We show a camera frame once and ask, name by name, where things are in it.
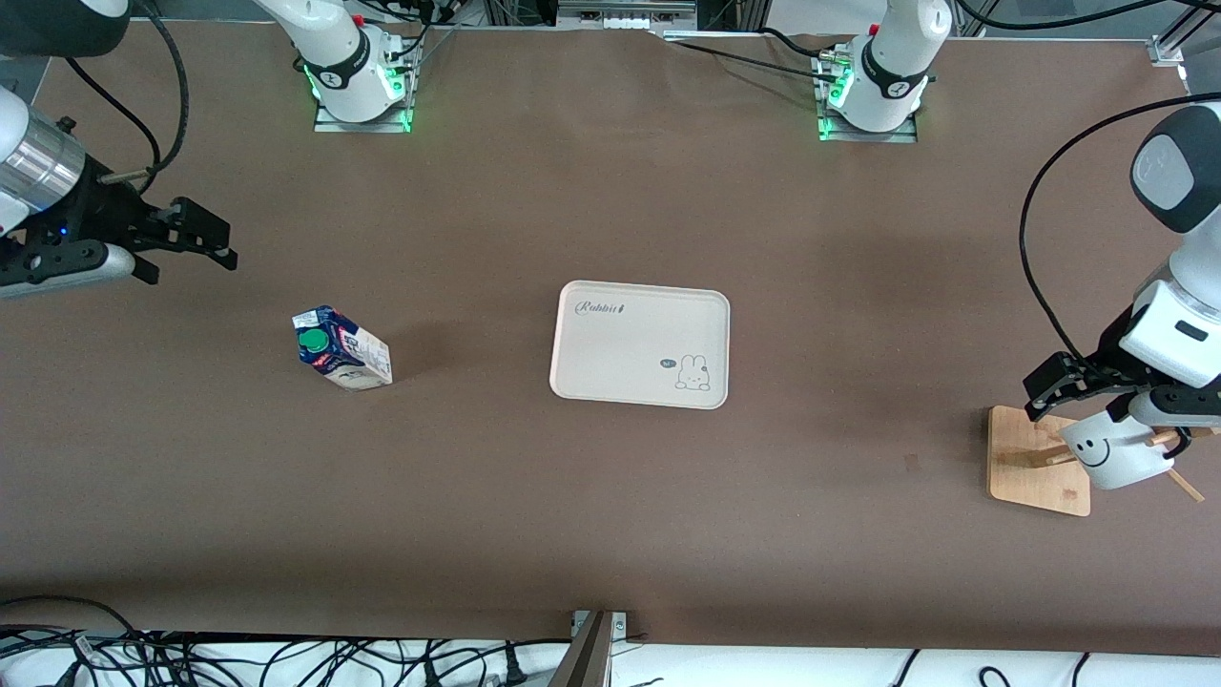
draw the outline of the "wooden mug stand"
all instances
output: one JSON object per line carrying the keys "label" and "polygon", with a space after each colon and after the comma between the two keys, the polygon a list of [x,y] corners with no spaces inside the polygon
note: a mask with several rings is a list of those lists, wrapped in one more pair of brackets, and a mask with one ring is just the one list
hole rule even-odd
{"label": "wooden mug stand", "polygon": [[[1076,421],[1048,416],[1031,422],[1026,411],[996,406],[988,412],[988,495],[1065,515],[1089,515],[1089,476],[1060,439],[1060,431]],[[1216,434],[1192,430],[1192,437]],[[1158,432],[1150,447],[1175,442],[1173,431]],[[1168,473],[1197,503],[1204,497],[1177,472]]]}

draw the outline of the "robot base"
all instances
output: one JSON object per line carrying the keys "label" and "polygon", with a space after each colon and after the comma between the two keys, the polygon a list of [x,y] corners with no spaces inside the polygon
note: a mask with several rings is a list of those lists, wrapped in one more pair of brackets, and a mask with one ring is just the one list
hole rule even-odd
{"label": "robot base", "polygon": [[[850,46],[847,43],[839,43],[834,48],[823,50],[818,57],[810,59],[810,66],[814,73],[832,74],[836,78],[844,74],[847,68]],[[819,140],[860,140],[867,143],[916,143],[916,117],[908,115],[904,123],[894,131],[877,133],[864,131],[849,123],[844,115],[830,106],[829,100],[836,84],[813,79],[814,82],[814,106],[818,112],[818,139]]]}
{"label": "robot base", "polygon": [[[387,39],[391,50],[402,50],[403,39],[400,37],[387,34]],[[317,88],[311,82],[314,100],[317,103],[317,111],[314,112],[314,131],[324,133],[410,133],[411,120],[415,117],[415,92],[420,85],[422,54],[421,41],[410,52],[387,65],[388,68],[402,71],[402,73],[388,76],[387,81],[396,90],[402,89],[404,95],[385,112],[365,122],[348,122],[336,118],[322,106],[317,96]]]}

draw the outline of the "white mug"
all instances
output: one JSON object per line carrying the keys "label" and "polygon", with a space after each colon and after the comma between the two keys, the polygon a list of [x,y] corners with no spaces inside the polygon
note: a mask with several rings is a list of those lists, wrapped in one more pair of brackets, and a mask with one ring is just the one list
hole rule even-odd
{"label": "white mug", "polygon": [[1149,447],[1154,432],[1128,416],[1112,422],[1103,411],[1060,431],[1060,438],[1081,461],[1089,482],[1099,489],[1118,489],[1175,467],[1165,447]]}

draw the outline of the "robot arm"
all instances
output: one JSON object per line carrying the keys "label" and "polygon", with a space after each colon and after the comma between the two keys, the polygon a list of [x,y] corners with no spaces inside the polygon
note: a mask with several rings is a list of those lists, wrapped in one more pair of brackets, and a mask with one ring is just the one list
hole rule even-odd
{"label": "robot arm", "polygon": [[[1138,288],[1084,364],[1059,353],[1026,381],[1027,415],[1118,394],[1105,412],[1061,432],[1103,489],[1161,475],[1190,445],[1187,428],[1221,427],[1221,104],[1162,120],[1132,162],[1137,198],[1183,243]],[[1178,447],[1150,447],[1155,427]]]}
{"label": "robot arm", "polygon": [[288,33],[319,101],[337,120],[364,122],[405,96],[403,39],[357,26],[339,0],[253,0]]}
{"label": "robot arm", "polygon": [[877,33],[849,44],[852,76],[832,106],[857,128],[897,128],[919,107],[928,67],[950,35],[950,17],[945,0],[888,0]]}
{"label": "robot arm", "polygon": [[[338,120],[377,117],[404,98],[402,39],[358,26],[338,0],[254,0],[288,32],[322,106]],[[109,52],[128,0],[0,0],[0,54],[79,57]],[[230,225],[188,198],[145,203],[54,124],[0,88],[0,298],[132,275],[156,283],[139,253],[208,255],[237,267]]]}

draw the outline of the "silver metal cylinder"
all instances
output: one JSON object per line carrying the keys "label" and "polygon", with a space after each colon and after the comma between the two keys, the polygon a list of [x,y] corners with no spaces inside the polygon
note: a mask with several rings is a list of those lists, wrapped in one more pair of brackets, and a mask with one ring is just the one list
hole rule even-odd
{"label": "silver metal cylinder", "polygon": [[0,164],[0,192],[23,200],[40,212],[67,195],[84,168],[84,146],[29,110],[26,137]]}

